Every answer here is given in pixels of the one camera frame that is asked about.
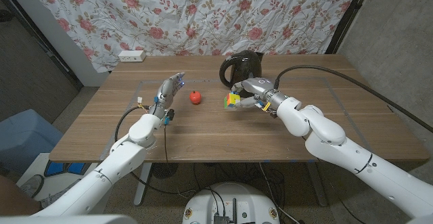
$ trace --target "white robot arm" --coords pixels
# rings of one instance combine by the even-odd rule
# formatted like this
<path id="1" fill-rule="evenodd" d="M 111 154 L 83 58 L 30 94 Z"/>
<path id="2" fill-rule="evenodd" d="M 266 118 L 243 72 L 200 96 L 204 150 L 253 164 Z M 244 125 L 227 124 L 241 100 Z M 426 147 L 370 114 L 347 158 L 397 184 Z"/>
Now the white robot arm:
<path id="1" fill-rule="evenodd" d="M 320 109 L 301 109 L 300 101 L 273 89 L 272 82 L 264 78 L 247 79 L 234 84 L 231 90 L 236 93 L 242 89 L 254 93 L 256 101 L 268 103 L 266 111 L 276 114 L 292 135 L 303 137 L 312 129 L 305 141 L 312 155 L 352 172 L 411 218 L 432 216 L 433 186 L 347 138 L 343 128 L 324 117 Z M 263 103 L 247 102 L 265 107 Z M 246 107 L 241 103 L 235 107 Z"/>
<path id="2" fill-rule="evenodd" d="M 150 107 L 110 149 L 110 155 L 62 197 L 34 217 L 83 215 L 89 213 L 107 191 L 122 177 L 130 173 L 145 160 L 145 151 L 154 147 L 154 131 L 163 124 L 166 109 L 173 102 L 176 92 L 183 86 L 181 72 L 166 79 Z"/>

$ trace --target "rubik's cube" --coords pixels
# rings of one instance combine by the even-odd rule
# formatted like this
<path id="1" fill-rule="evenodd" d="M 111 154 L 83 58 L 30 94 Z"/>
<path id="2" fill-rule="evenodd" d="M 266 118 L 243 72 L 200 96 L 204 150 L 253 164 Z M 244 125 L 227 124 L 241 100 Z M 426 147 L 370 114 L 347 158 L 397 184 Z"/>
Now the rubik's cube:
<path id="1" fill-rule="evenodd" d="M 224 108 L 232 108 L 236 103 L 241 101 L 241 97 L 234 93 L 229 93 L 227 97 L 224 97 Z"/>

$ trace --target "electrical outlet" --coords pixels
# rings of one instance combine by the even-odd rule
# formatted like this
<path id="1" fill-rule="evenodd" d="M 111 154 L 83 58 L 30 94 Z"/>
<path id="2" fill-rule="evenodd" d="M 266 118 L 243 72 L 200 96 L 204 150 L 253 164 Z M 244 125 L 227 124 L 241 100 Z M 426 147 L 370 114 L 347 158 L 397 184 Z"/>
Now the electrical outlet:
<path id="1" fill-rule="evenodd" d="M 142 62 L 145 57 L 144 51 L 122 51 L 119 54 L 121 62 Z"/>

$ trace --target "red apple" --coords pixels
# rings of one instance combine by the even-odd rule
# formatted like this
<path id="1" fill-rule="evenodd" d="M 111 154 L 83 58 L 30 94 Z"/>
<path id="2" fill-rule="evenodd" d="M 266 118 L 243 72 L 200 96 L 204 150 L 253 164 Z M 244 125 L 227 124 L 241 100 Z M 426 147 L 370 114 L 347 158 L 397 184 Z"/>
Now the red apple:
<path id="1" fill-rule="evenodd" d="M 202 95 L 198 91 L 192 91 L 189 94 L 189 99 L 194 105 L 198 105 L 202 101 Z"/>

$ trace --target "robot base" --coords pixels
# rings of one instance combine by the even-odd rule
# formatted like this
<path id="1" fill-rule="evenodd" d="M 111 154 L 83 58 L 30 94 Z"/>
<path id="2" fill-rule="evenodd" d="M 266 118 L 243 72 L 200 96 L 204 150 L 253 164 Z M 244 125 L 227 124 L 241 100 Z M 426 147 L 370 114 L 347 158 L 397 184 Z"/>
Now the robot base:
<path id="1" fill-rule="evenodd" d="M 183 213 L 182 224 L 279 224 L 279 217 L 274 203 L 257 189 L 235 182 L 216 183 L 210 188 L 222 197 L 225 217 L 223 217 L 223 204 L 219 196 L 214 193 L 215 202 L 212 192 L 203 189 L 189 200 Z M 215 217 L 217 204 L 219 217 Z"/>

